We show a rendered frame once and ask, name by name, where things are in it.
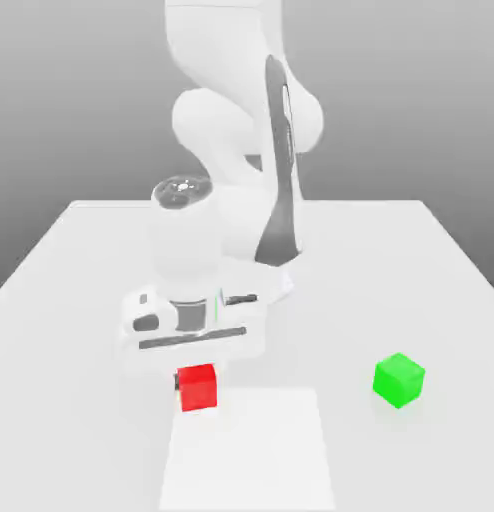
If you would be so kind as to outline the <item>small green cube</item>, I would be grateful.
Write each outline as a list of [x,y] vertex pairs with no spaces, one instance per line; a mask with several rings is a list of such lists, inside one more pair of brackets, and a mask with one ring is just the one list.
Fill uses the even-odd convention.
[[424,377],[422,366],[402,353],[395,353],[376,364],[372,389],[400,409],[420,396]]

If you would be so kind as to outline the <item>small red cube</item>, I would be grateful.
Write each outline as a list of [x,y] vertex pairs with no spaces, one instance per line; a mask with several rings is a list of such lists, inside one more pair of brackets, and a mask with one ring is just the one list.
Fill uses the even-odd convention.
[[178,369],[177,383],[183,412],[217,406],[217,378],[212,364]]

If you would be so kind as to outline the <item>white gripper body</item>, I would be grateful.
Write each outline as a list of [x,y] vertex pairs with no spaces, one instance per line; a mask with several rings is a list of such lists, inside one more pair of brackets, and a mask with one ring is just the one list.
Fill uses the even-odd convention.
[[173,375],[178,369],[255,358],[265,351],[266,323],[209,331],[200,335],[177,335],[158,341],[151,333],[128,334],[117,330],[117,361],[129,374],[158,372]]

